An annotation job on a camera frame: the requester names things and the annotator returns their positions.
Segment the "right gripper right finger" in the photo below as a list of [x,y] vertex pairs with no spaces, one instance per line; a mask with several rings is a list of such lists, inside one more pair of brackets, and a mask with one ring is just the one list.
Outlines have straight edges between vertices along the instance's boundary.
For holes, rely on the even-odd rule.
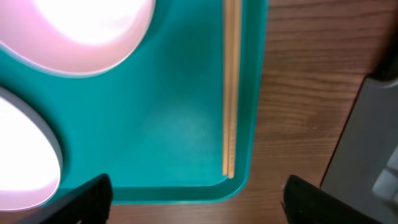
[[282,207],[289,224],[378,224],[296,175],[284,186]]

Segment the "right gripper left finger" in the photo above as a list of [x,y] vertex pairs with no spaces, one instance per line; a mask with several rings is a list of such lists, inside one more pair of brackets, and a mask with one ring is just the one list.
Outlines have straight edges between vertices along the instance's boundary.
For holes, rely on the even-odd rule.
[[109,175],[101,174],[16,224],[106,224],[112,200]]

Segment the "white round plate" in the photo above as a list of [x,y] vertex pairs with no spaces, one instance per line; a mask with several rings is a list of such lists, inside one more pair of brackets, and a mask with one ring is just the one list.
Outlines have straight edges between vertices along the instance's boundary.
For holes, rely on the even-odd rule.
[[29,210],[49,201],[63,169],[60,145],[46,121],[1,88],[1,211]]

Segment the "white pink bowl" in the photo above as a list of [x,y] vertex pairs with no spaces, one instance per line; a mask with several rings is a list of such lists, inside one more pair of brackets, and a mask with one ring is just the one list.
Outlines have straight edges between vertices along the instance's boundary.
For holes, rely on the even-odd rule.
[[155,4],[155,0],[1,0],[1,50],[52,75],[99,75],[137,49]]

